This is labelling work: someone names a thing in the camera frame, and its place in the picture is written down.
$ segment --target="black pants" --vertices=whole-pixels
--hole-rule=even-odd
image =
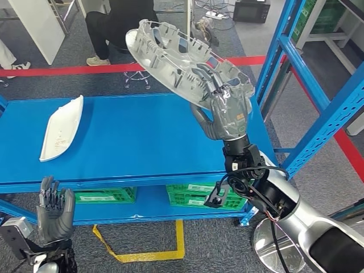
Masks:
[[[113,23],[110,15],[97,11],[88,13],[85,20],[94,49],[101,60],[109,58],[106,40],[117,47],[127,48],[125,36],[129,30],[128,27]]]

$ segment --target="blue table surface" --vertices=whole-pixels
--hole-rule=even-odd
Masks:
[[[255,99],[248,136],[267,156],[274,152]],[[66,98],[10,101],[0,117],[0,185],[224,172],[221,141],[205,136],[189,103],[174,94],[85,97],[72,145],[41,163],[48,118]]]

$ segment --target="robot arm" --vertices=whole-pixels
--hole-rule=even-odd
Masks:
[[[207,137],[223,140],[224,145],[227,174],[216,184],[205,205],[221,207],[232,188],[278,225],[315,272],[362,272],[364,237],[302,200],[288,182],[285,170],[275,166],[251,144],[246,134],[240,135],[241,130],[237,128],[246,127],[240,118],[243,115],[242,121],[246,123],[246,107],[245,102],[237,103],[236,96],[229,96],[229,92],[228,86],[216,86],[214,92],[209,92],[212,104],[224,102],[211,105],[213,121],[198,106],[190,107]]]
[[[0,226],[0,234],[20,260],[26,259],[34,273],[76,273],[77,265],[69,239],[73,232],[75,195],[70,189],[57,192],[53,177],[42,181],[37,206],[40,247],[27,237],[32,231],[25,217],[11,218]]]

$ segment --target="yellow floor tape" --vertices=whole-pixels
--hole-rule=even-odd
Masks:
[[[122,263],[130,262],[150,262],[153,260],[173,260],[183,259],[184,257],[184,238],[184,223],[182,220],[175,221],[175,235],[177,241],[177,250],[163,251],[163,252],[149,252],[149,253],[135,253],[135,254],[116,254],[110,245],[108,245],[97,229],[97,225],[94,225],[92,231],[103,242],[107,252],[113,256],[115,259]]]

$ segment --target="gray robotic hand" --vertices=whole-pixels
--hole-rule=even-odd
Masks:
[[[205,83],[205,97],[210,98],[213,121],[201,107],[190,105],[204,133],[212,140],[233,140],[245,135],[249,107],[245,88],[251,93],[254,88],[250,83],[245,87],[239,82],[236,86],[223,82],[219,73],[206,64],[197,67],[193,71]]]
[[[53,176],[42,181],[39,206],[36,207],[39,233],[46,243],[69,239],[73,232],[75,194],[70,189],[61,189],[58,181],[52,189]]]

